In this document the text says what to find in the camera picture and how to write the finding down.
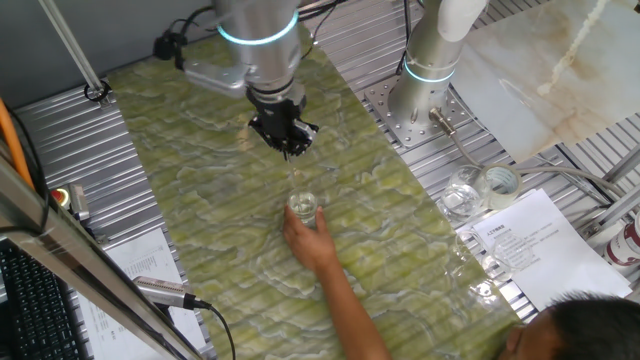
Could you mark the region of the person hand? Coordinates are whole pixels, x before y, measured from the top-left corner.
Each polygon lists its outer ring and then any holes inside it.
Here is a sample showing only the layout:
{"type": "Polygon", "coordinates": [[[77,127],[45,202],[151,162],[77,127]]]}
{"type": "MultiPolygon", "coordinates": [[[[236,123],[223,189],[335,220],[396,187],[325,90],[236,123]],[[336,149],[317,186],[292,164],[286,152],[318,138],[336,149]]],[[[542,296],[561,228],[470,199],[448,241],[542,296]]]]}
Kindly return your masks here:
{"type": "Polygon", "coordinates": [[[328,230],[322,207],[316,209],[316,228],[307,227],[286,205],[283,236],[296,259],[314,274],[340,266],[334,240],[328,230]]]}

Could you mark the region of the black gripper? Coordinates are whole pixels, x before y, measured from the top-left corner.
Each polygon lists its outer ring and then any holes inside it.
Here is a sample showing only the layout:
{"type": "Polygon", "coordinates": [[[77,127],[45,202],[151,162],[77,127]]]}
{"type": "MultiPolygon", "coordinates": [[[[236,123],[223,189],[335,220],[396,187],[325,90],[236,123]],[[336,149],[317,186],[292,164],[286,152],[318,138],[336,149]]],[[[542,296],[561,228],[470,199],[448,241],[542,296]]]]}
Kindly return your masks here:
{"type": "Polygon", "coordinates": [[[257,114],[248,125],[272,149],[285,159],[300,156],[313,144],[319,127],[300,119],[301,110],[292,100],[265,103],[248,94],[257,114]]]}

